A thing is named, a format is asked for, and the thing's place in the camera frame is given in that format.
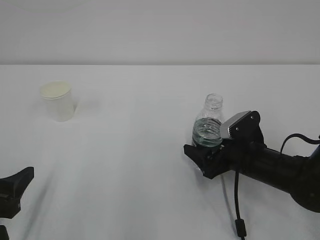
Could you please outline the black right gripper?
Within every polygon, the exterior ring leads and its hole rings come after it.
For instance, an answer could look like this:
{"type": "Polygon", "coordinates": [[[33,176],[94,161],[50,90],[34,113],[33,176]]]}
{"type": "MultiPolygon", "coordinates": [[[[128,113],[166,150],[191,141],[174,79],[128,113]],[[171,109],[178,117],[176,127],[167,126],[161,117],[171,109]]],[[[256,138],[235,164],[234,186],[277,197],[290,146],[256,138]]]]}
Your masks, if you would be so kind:
{"type": "Polygon", "coordinates": [[[204,177],[213,179],[229,170],[241,166],[246,155],[251,155],[251,145],[265,147],[264,136],[260,124],[253,133],[241,139],[222,139],[217,151],[209,147],[197,147],[189,144],[183,146],[183,151],[202,171],[204,177]]]}

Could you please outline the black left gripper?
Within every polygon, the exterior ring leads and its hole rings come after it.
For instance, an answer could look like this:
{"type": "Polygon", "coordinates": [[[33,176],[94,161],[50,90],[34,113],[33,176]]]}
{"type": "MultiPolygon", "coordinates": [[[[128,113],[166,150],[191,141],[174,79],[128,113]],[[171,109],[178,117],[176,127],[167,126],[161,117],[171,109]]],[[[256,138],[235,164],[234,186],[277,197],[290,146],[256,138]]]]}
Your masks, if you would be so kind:
{"type": "MultiPolygon", "coordinates": [[[[0,179],[0,220],[13,219],[20,212],[20,198],[33,178],[34,167],[29,166],[16,174],[0,179]]],[[[7,228],[2,223],[0,223],[0,239],[10,239],[7,228]]]]}

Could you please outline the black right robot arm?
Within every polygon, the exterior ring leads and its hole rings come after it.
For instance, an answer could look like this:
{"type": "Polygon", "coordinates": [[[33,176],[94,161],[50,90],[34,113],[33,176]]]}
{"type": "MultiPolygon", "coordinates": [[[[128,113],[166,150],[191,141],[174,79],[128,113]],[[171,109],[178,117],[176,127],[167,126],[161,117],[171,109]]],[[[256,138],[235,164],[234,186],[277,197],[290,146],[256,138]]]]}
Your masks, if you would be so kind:
{"type": "Polygon", "coordinates": [[[320,211],[320,149],[308,157],[289,156],[264,143],[257,111],[235,114],[220,127],[218,147],[184,145],[184,154],[213,179],[230,170],[291,195],[312,212],[320,211]]]}

